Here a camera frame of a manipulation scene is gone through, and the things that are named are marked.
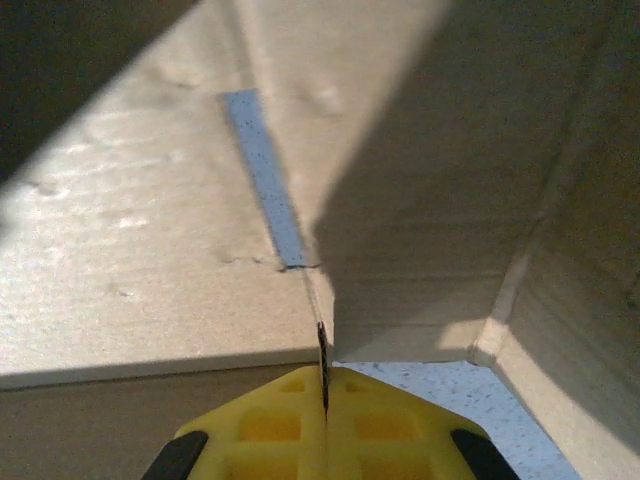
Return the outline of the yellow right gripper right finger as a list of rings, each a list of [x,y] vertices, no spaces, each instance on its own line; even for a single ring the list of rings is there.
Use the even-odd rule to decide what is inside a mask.
[[[344,367],[330,369],[329,479],[508,479],[475,422]]]

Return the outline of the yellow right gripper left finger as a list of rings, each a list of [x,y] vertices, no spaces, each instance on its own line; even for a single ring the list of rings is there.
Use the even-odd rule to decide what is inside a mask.
[[[317,367],[301,367],[182,425],[146,479],[324,479]]]

